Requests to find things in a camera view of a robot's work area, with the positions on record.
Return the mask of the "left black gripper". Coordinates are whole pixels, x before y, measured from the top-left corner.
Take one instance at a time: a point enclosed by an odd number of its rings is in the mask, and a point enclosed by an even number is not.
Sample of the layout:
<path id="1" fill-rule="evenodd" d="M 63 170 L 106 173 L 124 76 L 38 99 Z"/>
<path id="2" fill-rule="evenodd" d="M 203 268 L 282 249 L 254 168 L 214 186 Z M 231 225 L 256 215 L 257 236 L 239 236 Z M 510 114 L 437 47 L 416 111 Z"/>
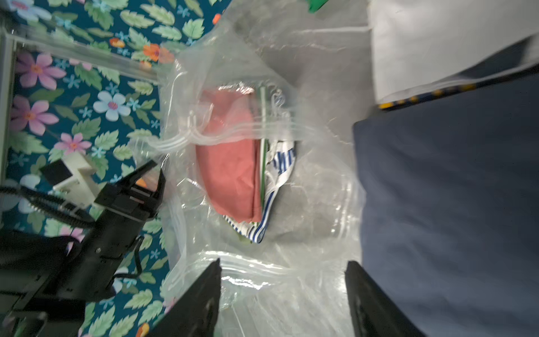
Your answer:
<path id="1" fill-rule="evenodd" d="M 139 250 L 143 226 L 156 217 L 166 179 L 159 174 L 155 189 L 137 182 L 157 166 L 148 161 L 115 184 L 108 183 L 96 202 L 103 207 L 81 242 L 73 244 L 68 259 L 46 287 L 60 299 L 101 301 L 117 294 L 118 279 L 136 279 L 142 272 Z"/>

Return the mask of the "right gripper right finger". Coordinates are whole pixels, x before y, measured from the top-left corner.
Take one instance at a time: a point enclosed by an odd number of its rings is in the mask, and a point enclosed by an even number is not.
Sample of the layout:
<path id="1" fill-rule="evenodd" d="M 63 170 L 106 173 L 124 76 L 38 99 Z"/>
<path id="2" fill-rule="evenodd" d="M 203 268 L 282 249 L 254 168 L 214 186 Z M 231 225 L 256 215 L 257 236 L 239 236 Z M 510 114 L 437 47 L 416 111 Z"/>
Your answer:
<path id="1" fill-rule="evenodd" d="M 356 261 L 345 271 L 355 336 L 425 337 Z"/>

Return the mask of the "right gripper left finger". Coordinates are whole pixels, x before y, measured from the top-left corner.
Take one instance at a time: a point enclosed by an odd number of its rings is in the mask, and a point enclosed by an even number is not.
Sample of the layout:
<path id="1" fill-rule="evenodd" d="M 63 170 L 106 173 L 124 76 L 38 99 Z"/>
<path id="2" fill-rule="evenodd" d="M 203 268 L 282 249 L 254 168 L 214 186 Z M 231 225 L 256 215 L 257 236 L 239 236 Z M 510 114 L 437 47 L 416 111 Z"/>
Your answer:
<path id="1" fill-rule="evenodd" d="M 149 336 L 212 336 L 218 321 L 222 268 L 213 261 L 175 303 Z"/>

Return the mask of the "red garment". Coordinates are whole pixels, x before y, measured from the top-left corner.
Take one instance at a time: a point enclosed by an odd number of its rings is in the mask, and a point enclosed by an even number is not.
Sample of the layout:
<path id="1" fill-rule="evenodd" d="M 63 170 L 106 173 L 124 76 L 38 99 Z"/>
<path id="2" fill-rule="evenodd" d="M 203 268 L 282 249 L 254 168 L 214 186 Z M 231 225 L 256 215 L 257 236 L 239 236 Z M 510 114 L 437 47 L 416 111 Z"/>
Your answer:
<path id="1" fill-rule="evenodd" d="M 204 135 L 220 133 L 227 126 L 252 122 L 251 94 L 205 91 L 202 102 L 212 106 Z M 206 193 L 222 216 L 241 222 L 262 220 L 259 140 L 198 145 L 196 155 Z"/>

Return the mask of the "bag of clothes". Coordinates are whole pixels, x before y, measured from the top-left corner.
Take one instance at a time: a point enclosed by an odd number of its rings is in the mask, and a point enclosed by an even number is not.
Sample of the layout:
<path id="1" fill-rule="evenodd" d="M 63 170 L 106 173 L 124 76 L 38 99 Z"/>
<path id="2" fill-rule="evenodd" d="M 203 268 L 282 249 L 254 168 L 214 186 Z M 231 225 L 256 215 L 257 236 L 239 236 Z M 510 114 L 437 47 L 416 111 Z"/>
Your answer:
<path id="1" fill-rule="evenodd" d="M 233 1 L 160 63 L 168 315 L 216 336 L 352 336 L 345 285 L 364 192 L 352 126 L 373 102 L 366 1 Z"/>

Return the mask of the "navy blue garment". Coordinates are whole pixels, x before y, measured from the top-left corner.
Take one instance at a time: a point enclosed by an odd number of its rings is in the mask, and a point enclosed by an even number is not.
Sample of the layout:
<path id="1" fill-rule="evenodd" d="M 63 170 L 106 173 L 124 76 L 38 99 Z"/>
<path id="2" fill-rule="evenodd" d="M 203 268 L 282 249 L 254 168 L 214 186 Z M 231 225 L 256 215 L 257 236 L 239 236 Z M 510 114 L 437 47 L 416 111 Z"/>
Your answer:
<path id="1" fill-rule="evenodd" d="M 538 335 L 538 76 L 357 122 L 366 272 L 428 336 Z"/>

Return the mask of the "green tank top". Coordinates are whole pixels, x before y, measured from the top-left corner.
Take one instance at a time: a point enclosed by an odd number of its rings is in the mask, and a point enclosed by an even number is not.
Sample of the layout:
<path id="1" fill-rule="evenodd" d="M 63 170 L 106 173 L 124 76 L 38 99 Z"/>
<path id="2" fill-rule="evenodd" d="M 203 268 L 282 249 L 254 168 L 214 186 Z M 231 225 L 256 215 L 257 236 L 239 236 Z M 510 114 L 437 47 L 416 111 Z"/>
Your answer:
<path id="1" fill-rule="evenodd" d="M 309 12 L 315 13 L 323 7 L 328 0 L 307 0 L 309 6 Z"/>

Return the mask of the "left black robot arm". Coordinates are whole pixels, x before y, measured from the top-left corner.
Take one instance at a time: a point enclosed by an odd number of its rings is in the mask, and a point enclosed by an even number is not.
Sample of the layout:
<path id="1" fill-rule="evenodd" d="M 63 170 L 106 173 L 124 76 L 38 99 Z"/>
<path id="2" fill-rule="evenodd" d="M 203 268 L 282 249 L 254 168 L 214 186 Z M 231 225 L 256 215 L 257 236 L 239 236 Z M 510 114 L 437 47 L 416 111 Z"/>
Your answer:
<path id="1" fill-rule="evenodd" d="M 166 179 L 149 188 L 140 180 L 157 168 L 148 161 L 88 202 L 19 186 L 2 186 L 39 213 L 87 230 L 83 240 L 1 230 L 1 335 L 75 336 L 85 307 L 115 296 L 118 279 L 143 273 L 141 230 L 161 206 Z"/>

